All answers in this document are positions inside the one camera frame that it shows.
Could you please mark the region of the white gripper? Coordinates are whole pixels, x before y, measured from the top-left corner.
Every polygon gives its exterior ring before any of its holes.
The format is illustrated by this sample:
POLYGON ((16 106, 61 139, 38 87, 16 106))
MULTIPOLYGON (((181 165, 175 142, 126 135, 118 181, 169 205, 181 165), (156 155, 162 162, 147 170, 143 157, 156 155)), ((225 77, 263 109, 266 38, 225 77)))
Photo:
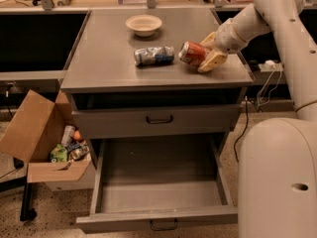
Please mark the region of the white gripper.
POLYGON ((248 43, 237 34, 233 19, 230 18, 218 28, 216 33, 210 33, 201 41, 200 45, 212 50, 198 68, 200 73, 205 73, 222 65, 227 60, 228 54, 238 53, 248 43))

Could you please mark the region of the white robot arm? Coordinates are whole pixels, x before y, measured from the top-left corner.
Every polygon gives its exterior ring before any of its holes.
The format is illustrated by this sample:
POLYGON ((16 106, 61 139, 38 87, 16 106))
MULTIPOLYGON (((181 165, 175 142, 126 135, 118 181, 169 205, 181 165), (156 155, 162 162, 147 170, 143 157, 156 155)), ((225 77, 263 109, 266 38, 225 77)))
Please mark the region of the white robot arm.
POLYGON ((202 41, 209 71, 272 33, 294 117, 246 134, 238 167, 239 238, 317 238, 317 52, 299 14, 304 0, 254 0, 202 41))

